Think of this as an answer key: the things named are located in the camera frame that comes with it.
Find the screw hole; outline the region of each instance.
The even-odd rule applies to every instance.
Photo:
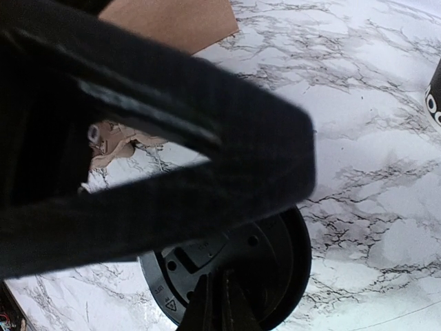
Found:
[[[256,236],[251,236],[248,238],[248,245],[255,247],[259,244],[259,239]]]
[[[177,267],[178,266],[176,265],[175,261],[170,261],[169,263],[167,263],[167,268],[170,271],[175,271]]]
[[[99,140],[99,129],[96,125],[92,125],[88,130],[88,139],[91,143],[97,144]]]

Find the table surface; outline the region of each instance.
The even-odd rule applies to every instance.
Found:
[[[441,55],[434,1],[235,0],[240,33],[205,57],[306,109],[318,185],[300,205],[311,279],[277,330],[441,328],[441,135],[422,111]],[[99,190],[203,160],[172,143],[90,174]],[[137,263],[8,285],[37,330],[173,330]]]

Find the gray marble veining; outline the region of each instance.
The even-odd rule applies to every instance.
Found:
[[[441,135],[422,100],[441,57],[441,10],[423,11],[432,1],[232,3],[240,33],[198,56],[304,107],[316,129],[318,185],[300,205],[313,270],[278,330],[439,330]],[[203,159],[171,143],[138,149],[92,172],[89,186]],[[8,284],[38,330],[173,330],[135,263]]]

